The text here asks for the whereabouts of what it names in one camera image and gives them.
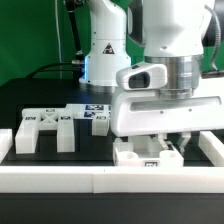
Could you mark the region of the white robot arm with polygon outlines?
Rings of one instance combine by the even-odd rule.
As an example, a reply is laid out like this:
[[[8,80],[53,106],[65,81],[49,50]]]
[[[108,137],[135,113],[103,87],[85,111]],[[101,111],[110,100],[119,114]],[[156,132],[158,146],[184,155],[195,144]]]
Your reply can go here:
[[[87,5],[91,50],[79,55],[84,88],[112,93],[118,136],[224,129],[224,73],[201,69],[203,49],[224,41],[224,0],[65,0]]]

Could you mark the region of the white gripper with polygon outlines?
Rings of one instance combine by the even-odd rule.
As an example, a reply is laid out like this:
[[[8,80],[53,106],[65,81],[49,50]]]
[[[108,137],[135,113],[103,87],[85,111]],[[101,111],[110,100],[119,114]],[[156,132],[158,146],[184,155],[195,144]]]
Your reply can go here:
[[[224,129],[224,99],[219,94],[188,99],[163,100],[156,91],[117,89],[111,102],[112,132],[117,137],[158,134],[168,150],[167,133],[181,133],[177,145],[181,153],[193,131]]]

